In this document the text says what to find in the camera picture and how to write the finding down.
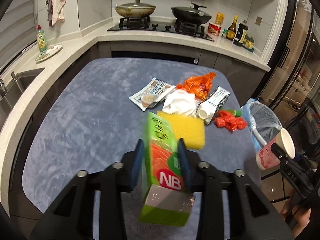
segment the plate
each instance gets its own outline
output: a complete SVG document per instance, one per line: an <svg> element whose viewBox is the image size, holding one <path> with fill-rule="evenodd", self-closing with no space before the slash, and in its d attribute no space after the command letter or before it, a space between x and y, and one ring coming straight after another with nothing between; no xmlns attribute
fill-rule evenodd
<svg viewBox="0 0 320 240"><path fill-rule="evenodd" d="M49 57L53 56L54 54L56 54L57 52L59 52L59 50L61 50L61 49L62 49L62 44L51 46L46 51L40 53L36 57L35 61L36 62L44 61L47 58L49 58Z"/></svg>

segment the clear plastic trash bag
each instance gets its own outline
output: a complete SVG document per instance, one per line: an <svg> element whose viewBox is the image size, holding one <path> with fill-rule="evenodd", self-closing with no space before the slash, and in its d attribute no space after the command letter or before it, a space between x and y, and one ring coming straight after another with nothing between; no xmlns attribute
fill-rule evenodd
<svg viewBox="0 0 320 240"><path fill-rule="evenodd" d="M258 152L278 134L282 124L276 114L257 99L250 98L241 110L242 117L248 122L254 147Z"/></svg>

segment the sink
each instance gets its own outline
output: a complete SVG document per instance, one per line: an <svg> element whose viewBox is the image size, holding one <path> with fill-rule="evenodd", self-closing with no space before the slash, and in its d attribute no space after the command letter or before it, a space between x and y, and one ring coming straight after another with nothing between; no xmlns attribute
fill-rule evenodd
<svg viewBox="0 0 320 240"><path fill-rule="evenodd" d="M17 80L13 80L6 86L7 93L0 100L0 130L10 114L11 110L31 82L44 70L44 68L29 70L16 74Z"/></svg>

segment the stove burner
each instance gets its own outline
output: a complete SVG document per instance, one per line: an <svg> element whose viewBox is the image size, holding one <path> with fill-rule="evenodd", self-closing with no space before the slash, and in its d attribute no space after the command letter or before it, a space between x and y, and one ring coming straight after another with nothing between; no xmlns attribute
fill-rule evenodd
<svg viewBox="0 0 320 240"><path fill-rule="evenodd" d="M182 22L180 20L176 20L174 24L176 32L186 34L186 35L192 35L192 36L198 36L200 38L203 38L204 36L204 27L200 25L196 25L193 23L187 23Z"/></svg>
<svg viewBox="0 0 320 240"><path fill-rule="evenodd" d="M138 29L147 29L150 25L150 17L142 18L121 18L119 23L120 30L123 30L124 27L132 30Z"/></svg>

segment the white countertop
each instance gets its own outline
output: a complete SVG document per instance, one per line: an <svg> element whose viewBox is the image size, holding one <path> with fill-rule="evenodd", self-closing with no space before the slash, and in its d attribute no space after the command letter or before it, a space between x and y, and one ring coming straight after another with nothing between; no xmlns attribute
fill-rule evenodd
<svg viewBox="0 0 320 240"><path fill-rule="evenodd" d="M37 68L45 68L29 85L9 114L0 133L0 201L9 213L8 189L10 172L14 155L21 135L36 106L47 93L49 88L61 74L84 52L99 41L154 41L206 49L247 62L262 70L270 71L270 67L261 61L254 53L234 45L231 41L217 38L215 42L181 35L176 33L150 31L111 31L115 23L112 18L90 26L80 32L70 33L59 37L49 44L61 43L62 51L55 56L36 64L35 57L39 54L37 46L22 55L2 76L4 84L10 80L10 72L16 74Z"/></svg>

